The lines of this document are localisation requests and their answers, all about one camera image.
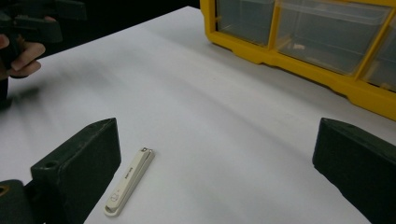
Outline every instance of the human hand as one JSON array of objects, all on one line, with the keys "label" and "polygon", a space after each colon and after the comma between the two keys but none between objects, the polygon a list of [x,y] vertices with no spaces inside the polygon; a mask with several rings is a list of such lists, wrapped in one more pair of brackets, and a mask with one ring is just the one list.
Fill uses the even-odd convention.
[{"label": "human hand", "polygon": [[[0,62],[0,80],[10,76],[28,77],[40,69],[41,64],[35,59],[42,55],[46,48],[40,43],[25,42],[22,37],[18,38],[21,46],[21,54],[11,63],[11,68],[6,69],[3,62]],[[0,34],[0,49],[9,45],[9,39],[6,35]]]}]

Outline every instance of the dark background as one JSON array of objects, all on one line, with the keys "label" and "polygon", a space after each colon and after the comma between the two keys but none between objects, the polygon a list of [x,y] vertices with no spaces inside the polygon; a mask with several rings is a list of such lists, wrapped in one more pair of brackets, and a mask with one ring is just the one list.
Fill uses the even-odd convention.
[{"label": "dark background", "polygon": [[137,25],[180,9],[199,8],[199,0],[79,0],[85,3],[88,19],[70,21],[56,18],[60,23],[64,41],[44,44],[46,52],[41,57],[70,49],[94,39]]}]

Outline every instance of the black object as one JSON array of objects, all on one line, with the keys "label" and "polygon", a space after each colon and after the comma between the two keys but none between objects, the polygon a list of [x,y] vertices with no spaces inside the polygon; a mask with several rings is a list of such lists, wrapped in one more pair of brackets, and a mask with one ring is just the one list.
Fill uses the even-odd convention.
[{"label": "black object", "polygon": [[116,119],[95,122],[32,166],[26,186],[0,182],[0,223],[84,223],[119,166]]},{"label": "black object", "polygon": [[313,163],[369,221],[396,223],[396,146],[351,124],[322,119]]},{"label": "black object", "polygon": [[9,39],[9,46],[0,50],[6,69],[21,54],[17,38],[40,43],[59,43],[62,32],[57,21],[45,16],[86,20],[85,5],[72,0],[0,0],[0,34]]}]

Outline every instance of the white tabletop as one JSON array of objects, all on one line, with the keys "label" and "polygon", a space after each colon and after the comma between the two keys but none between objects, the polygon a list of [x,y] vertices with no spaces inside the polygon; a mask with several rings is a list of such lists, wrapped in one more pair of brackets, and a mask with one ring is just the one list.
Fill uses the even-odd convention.
[{"label": "white tabletop", "polygon": [[[0,179],[85,126],[116,118],[122,163],[86,223],[369,223],[312,156],[321,118],[396,144],[396,122],[327,88],[210,43],[180,10],[40,60],[0,112]],[[119,217],[103,208],[142,147],[156,157]]]}]

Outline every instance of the yellow storage drawer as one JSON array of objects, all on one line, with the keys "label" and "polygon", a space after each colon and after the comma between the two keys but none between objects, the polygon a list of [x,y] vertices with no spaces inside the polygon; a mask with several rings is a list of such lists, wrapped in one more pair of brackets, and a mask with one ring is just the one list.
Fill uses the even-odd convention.
[{"label": "yellow storage drawer", "polygon": [[396,1],[200,1],[211,42],[396,121]]}]

